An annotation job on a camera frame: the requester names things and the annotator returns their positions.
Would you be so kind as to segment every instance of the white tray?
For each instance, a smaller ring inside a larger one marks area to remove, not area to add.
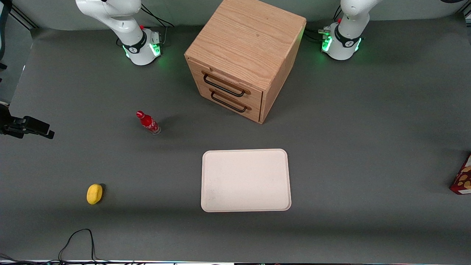
[[[204,211],[286,211],[290,206],[288,155],[283,149],[219,150],[203,155]]]

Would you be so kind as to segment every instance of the wood grain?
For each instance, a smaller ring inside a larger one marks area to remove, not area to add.
[[[262,100],[261,111],[260,111],[260,123],[261,124],[265,121],[265,118],[267,118],[268,112],[273,106],[273,103],[275,102],[275,99],[277,98],[278,93],[283,87],[284,82],[286,81],[286,78],[291,72],[291,69],[294,64],[294,60],[296,59],[296,55],[298,54],[298,48],[299,48],[299,44],[301,43],[303,32],[304,32],[304,27],[303,27],[303,30],[300,32],[299,36],[293,40],[291,51],[288,53],[288,56],[285,58],[282,66],[280,67],[278,73],[273,79],[270,89],[266,91],[264,94],[264,97]]]
[[[224,0],[185,55],[266,90],[305,22],[257,0]]]
[[[185,52],[200,94],[212,100],[216,91],[250,107],[249,118],[263,123],[291,71],[305,25],[305,18],[258,0],[224,0]],[[211,82],[247,94],[238,98],[218,90],[203,81],[205,73]]]
[[[187,61],[189,67],[190,67],[190,70],[191,70],[191,74],[195,80],[195,83],[196,83],[196,86],[198,87],[198,91],[200,92],[200,94],[227,108],[227,109],[230,109],[232,111],[234,111],[233,109],[231,108],[228,108],[218,102],[216,102],[215,100],[213,100],[211,98],[211,93],[212,91],[216,92],[216,97],[218,99],[221,99],[223,100],[224,102],[236,107],[236,108],[244,108],[244,107],[247,107],[248,109],[244,112],[244,113],[239,113],[239,112],[236,112],[236,113],[239,113],[255,122],[259,122],[260,120],[260,107],[261,107],[261,100],[262,100],[262,92],[260,91],[257,91],[257,90],[249,90],[247,88],[237,88],[234,84],[228,82],[228,81],[225,81],[223,80],[222,78],[220,77],[217,77],[215,76],[213,73],[211,73],[211,77],[212,78],[209,78],[208,80],[210,80],[211,82],[214,82],[232,92],[235,92],[235,93],[240,93],[241,91],[244,91],[244,94],[243,96],[241,97],[236,97],[236,96],[233,96],[231,94],[228,94],[224,91],[221,91],[219,90],[218,88],[214,87],[214,86],[211,86],[207,83],[204,82],[203,80],[203,77],[204,77],[204,73],[208,73],[210,72],[209,69],[205,68],[204,66],[201,66],[199,64],[196,64],[194,62],[191,62],[191,61]]]

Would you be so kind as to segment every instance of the drawer handle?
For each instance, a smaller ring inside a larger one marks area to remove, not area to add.
[[[224,105],[224,106],[226,106],[226,107],[229,107],[229,108],[231,108],[231,109],[233,109],[233,110],[235,110],[235,111],[237,111],[237,112],[240,112],[240,113],[244,112],[244,111],[247,109],[247,107],[245,107],[245,106],[244,106],[244,109],[238,109],[238,108],[236,108],[236,107],[233,107],[233,106],[231,106],[231,105],[225,103],[224,101],[215,98],[215,97],[214,97],[214,93],[215,93],[214,91],[211,91],[211,98],[214,99],[215,101],[221,103],[222,105]]]
[[[229,93],[229,94],[231,94],[231,95],[233,95],[233,96],[236,96],[236,97],[240,98],[240,97],[243,96],[244,93],[245,93],[245,91],[243,91],[243,90],[242,90],[242,93],[240,93],[240,94],[234,93],[234,92],[232,92],[232,91],[230,91],[230,90],[227,90],[227,89],[223,88],[222,86],[220,86],[220,85],[218,85],[218,84],[215,84],[215,83],[213,83],[213,82],[207,80],[207,79],[206,79],[207,77],[208,77],[208,74],[204,74],[203,80],[204,80],[204,82],[205,82],[206,84],[210,84],[210,85],[212,85],[213,87],[219,88],[219,89],[221,89],[222,91],[224,91],[224,92],[226,92],[226,93]]]

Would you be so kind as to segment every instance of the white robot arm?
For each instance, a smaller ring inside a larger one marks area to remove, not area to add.
[[[134,64],[150,64],[161,54],[159,33],[141,29],[132,17],[141,9],[141,0],[75,0],[75,3],[83,14],[114,31]]]
[[[341,22],[319,30],[324,34],[321,51],[336,60],[347,60],[358,50],[361,33],[370,21],[370,10],[382,0],[341,0]]]

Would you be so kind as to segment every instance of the red bottle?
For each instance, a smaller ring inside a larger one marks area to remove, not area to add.
[[[136,112],[136,116],[141,120],[142,126],[147,128],[152,134],[160,133],[160,126],[151,116],[144,114],[142,111]]]

